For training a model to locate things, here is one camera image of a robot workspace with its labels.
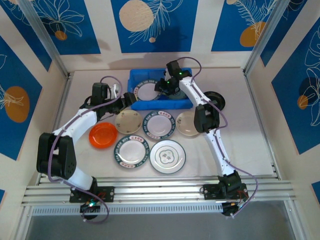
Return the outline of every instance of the plate with blue rim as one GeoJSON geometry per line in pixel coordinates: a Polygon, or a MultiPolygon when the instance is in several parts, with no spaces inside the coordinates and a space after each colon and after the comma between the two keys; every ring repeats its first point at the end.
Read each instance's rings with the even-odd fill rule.
{"type": "Polygon", "coordinates": [[[148,79],[140,82],[135,86],[133,93],[139,101],[157,100],[161,97],[161,92],[155,91],[155,86],[158,81],[148,79]]]}
{"type": "Polygon", "coordinates": [[[138,135],[121,138],[115,145],[113,156],[116,162],[127,169],[138,168],[143,165],[150,154],[147,141],[138,135]]]}
{"type": "Polygon", "coordinates": [[[156,110],[145,116],[142,122],[142,128],[144,133],[150,138],[163,140],[174,133],[176,121],[170,113],[156,110]]]}

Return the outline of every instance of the plate rim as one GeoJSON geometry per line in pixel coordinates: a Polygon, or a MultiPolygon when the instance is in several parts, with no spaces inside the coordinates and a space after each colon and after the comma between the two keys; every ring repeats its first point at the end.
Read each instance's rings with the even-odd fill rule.
{"type": "Polygon", "coordinates": [[[149,112],[144,118],[143,118],[143,121],[142,121],[142,129],[143,129],[143,132],[150,138],[152,139],[155,139],[155,140],[164,140],[164,139],[167,139],[168,137],[170,137],[176,130],[176,120],[175,118],[172,116],[172,114],[170,114],[169,112],[167,111],[163,111],[163,110],[154,110],[154,111],[151,111],[149,112]],[[148,130],[148,122],[151,118],[155,117],[155,116],[158,116],[160,115],[159,112],[165,112],[167,114],[169,114],[171,117],[168,118],[171,122],[171,130],[168,132],[168,134],[164,135],[164,136],[154,136],[153,134],[150,133],[150,131],[148,130]]]}
{"type": "Polygon", "coordinates": [[[178,124],[178,119],[179,119],[180,115],[182,115],[182,114],[184,114],[184,113],[192,113],[193,115],[195,114],[193,111],[183,111],[183,112],[181,112],[181,113],[176,117],[176,120],[175,120],[176,129],[178,129],[178,131],[179,131],[181,134],[183,134],[183,135],[185,135],[185,136],[187,136],[187,137],[194,137],[194,136],[198,135],[200,132],[196,132],[196,134],[194,134],[194,135],[187,135],[187,134],[185,134],[185,133],[183,133],[183,132],[180,131],[180,129],[179,129],[179,127],[178,127],[178,125],[179,125],[179,124],[178,124]]]}
{"type": "Polygon", "coordinates": [[[138,101],[153,101],[153,100],[158,100],[158,99],[161,97],[161,95],[162,95],[161,92],[159,92],[158,95],[157,95],[154,99],[151,99],[151,100],[141,100],[141,99],[138,97],[138,91],[139,91],[139,89],[140,89],[143,85],[149,84],[149,83],[156,84],[157,82],[158,82],[158,81],[155,80],[155,79],[147,79],[147,80],[143,80],[143,81],[139,82],[139,83],[134,87],[134,89],[133,89],[133,93],[134,93],[136,99],[137,99],[138,101]]]}
{"type": "Polygon", "coordinates": [[[143,125],[143,122],[144,122],[144,119],[143,119],[143,117],[141,116],[141,114],[140,114],[138,111],[132,110],[132,109],[126,109],[126,110],[121,111],[121,112],[115,117],[115,119],[114,119],[114,126],[115,126],[115,129],[116,129],[119,133],[125,134],[125,135],[131,135],[131,134],[134,134],[134,133],[136,133],[137,131],[139,131],[139,129],[140,129],[140,128],[142,127],[142,125],[143,125]],[[128,112],[128,111],[136,112],[136,113],[138,113],[138,115],[140,115],[140,117],[141,117],[141,125],[140,125],[140,127],[138,127],[138,129],[135,130],[135,131],[133,131],[133,132],[123,132],[123,131],[120,131],[120,130],[118,129],[117,123],[116,123],[117,117],[118,117],[121,113],[123,113],[123,112],[128,112]]]}
{"type": "Polygon", "coordinates": [[[177,142],[177,141],[175,141],[175,140],[166,139],[166,140],[158,141],[155,145],[152,146],[152,148],[150,149],[149,158],[150,158],[150,164],[151,164],[151,166],[152,166],[156,171],[158,171],[159,173],[162,173],[162,174],[170,175],[170,174],[175,174],[175,173],[179,172],[179,171],[185,166],[186,161],[187,161],[187,153],[186,153],[186,150],[184,149],[184,147],[183,147],[179,142],[177,142]],[[152,164],[152,161],[151,161],[151,151],[152,151],[152,149],[153,149],[157,144],[159,144],[159,143],[161,143],[161,142],[163,142],[163,141],[172,141],[172,142],[175,142],[175,143],[179,144],[180,147],[182,148],[183,152],[184,152],[184,163],[183,163],[183,165],[182,165],[177,171],[169,172],[169,173],[167,173],[167,172],[162,172],[162,171],[159,171],[158,169],[156,169],[156,168],[154,167],[154,165],[152,164]]]}
{"type": "Polygon", "coordinates": [[[135,169],[135,168],[138,168],[138,167],[142,166],[142,165],[148,160],[148,158],[149,158],[149,156],[150,156],[150,152],[151,152],[151,149],[150,149],[150,146],[149,146],[147,140],[145,140],[142,136],[134,135],[134,134],[133,134],[133,135],[127,135],[127,136],[122,137],[122,138],[115,144],[115,147],[114,147],[114,149],[113,149],[113,157],[114,157],[115,161],[116,161],[121,167],[126,168],[126,169],[135,169]],[[119,151],[120,151],[121,146],[122,146],[124,143],[128,142],[128,141],[136,141],[136,140],[134,140],[134,139],[130,139],[130,137],[132,137],[132,136],[133,136],[133,137],[139,137],[139,138],[142,138],[142,139],[143,139],[143,142],[140,142],[140,143],[143,144],[143,146],[144,146],[145,156],[143,157],[143,159],[142,159],[140,162],[138,162],[138,163],[136,163],[136,164],[127,164],[127,163],[126,163],[126,165],[131,165],[131,166],[134,166],[134,167],[126,167],[126,166],[124,166],[124,165],[121,165],[121,162],[123,163],[123,161],[122,161],[121,159],[119,159],[119,157],[116,155],[116,150],[119,149],[119,151]]]}

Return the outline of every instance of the white floor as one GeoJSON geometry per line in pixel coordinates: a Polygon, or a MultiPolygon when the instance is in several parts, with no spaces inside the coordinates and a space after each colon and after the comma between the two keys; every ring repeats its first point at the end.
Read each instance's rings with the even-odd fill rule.
{"type": "MultiPolygon", "coordinates": [[[[85,98],[91,95],[93,83],[99,82],[103,76],[107,75],[119,78],[124,91],[127,91],[129,70],[91,70],[74,73],[61,118],[61,126],[76,114],[85,98]]],[[[274,172],[271,166],[271,158],[258,124],[242,70],[240,68],[203,69],[196,78],[196,82],[204,92],[215,91],[225,98],[226,106],[223,112],[227,117],[229,126],[221,130],[221,136],[231,163],[254,175],[272,175],[274,172]]],[[[174,118],[184,111],[190,110],[167,110],[174,118]]],[[[149,112],[140,111],[140,114],[144,117],[149,112]]],[[[111,117],[106,121],[114,123],[114,119],[115,117],[111,117]]],[[[222,117],[220,117],[220,124],[224,124],[222,117]]],[[[89,143],[89,132],[90,129],[79,139],[75,146],[75,152],[78,166],[91,176],[141,178],[217,175],[215,162],[207,142],[201,135],[186,137],[177,129],[174,131],[170,139],[177,141],[184,147],[186,163],[180,171],[166,175],[157,172],[149,161],[134,169],[127,169],[118,165],[113,156],[115,145],[103,150],[93,148],[89,143]]],[[[150,148],[157,142],[145,135],[142,129],[136,134],[145,138],[150,148]]],[[[117,140],[123,136],[119,133],[117,140]]]]}

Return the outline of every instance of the plastic tray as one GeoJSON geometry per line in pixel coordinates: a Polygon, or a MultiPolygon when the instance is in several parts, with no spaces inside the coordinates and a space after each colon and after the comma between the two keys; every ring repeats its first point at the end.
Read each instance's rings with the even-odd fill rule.
{"type": "MultiPolygon", "coordinates": [[[[156,69],[132,69],[130,71],[130,77],[128,80],[128,92],[133,93],[135,87],[142,81],[153,79],[160,81],[164,77],[165,68],[156,69]]],[[[133,110],[157,110],[157,109],[191,109],[193,107],[192,102],[187,99],[173,100],[167,96],[162,95],[157,100],[151,101],[136,101],[131,109],[133,110]]]]}

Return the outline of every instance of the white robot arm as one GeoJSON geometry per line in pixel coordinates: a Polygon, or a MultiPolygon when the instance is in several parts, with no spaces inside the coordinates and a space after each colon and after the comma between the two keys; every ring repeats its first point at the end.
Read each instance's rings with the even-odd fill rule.
{"type": "MultiPolygon", "coordinates": [[[[239,199],[245,202],[248,199],[247,194],[243,197],[239,193],[247,192],[247,187],[241,182],[236,169],[229,164],[220,136],[219,113],[212,107],[212,100],[195,84],[191,74],[187,70],[180,69],[177,61],[172,61],[167,64],[165,78],[155,85],[155,91],[170,95],[180,90],[185,92],[195,106],[195,128],[206,139],[217,166],[219,184],[203,185],[204,198],[233,200],[233,203],[227,202],[225,203],[227,205],[223,206],[223,214],[232,216],[239,209],[238,204],[234,202],[239,199]]],[[[47,174],[50,180],[52,175],[72,186],[71,193],[78,194],[77,199],[81,199],[80,202],[92,201],[92,196],[99,195],[101,191],[97,186],[97,180],[77,166],[74,145],[89,128],[100,121],[105,113],[118,114],[136,101],[136,97],[130,92],[125,93],[124,98],[115,100],[118,91],[117,85],[110,88],[105,83],[94,83],[92,96],[86,99],[77,114],[61,128],[53,133],[43,133],[39,138],[37,171],[47,174]],[[53,149],[58,149],[58,153],[54,153],[53,149]]]]}

